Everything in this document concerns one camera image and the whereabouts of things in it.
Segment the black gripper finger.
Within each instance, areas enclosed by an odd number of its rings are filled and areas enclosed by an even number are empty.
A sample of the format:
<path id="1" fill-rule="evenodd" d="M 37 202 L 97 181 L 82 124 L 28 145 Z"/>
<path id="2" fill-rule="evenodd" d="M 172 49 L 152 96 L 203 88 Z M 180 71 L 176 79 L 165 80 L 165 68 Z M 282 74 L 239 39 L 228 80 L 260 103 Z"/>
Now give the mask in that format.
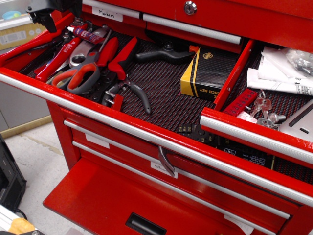
<path id="1" fill-rule="evenodd" d="M 51 11 L 35 11 L 30 12 L 30 18 L 33 23 L 43 25 L 50 33 L 57 31 L 53 18 L 50 15 Z"/>

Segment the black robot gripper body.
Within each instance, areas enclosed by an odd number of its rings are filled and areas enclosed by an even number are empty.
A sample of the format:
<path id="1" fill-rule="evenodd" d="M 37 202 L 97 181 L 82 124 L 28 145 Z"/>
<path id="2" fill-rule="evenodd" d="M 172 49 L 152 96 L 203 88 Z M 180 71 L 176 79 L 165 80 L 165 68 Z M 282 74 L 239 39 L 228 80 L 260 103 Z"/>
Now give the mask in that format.
<path id="1" fill-rule="evenodd" d="M 53 11 L 61 13 L 70 11 L 76 17 L 79 17 L 82 12 L 82 0 L 32 0 L 26 7 L 27 13 L 32 18 L 50 17 Z"/>

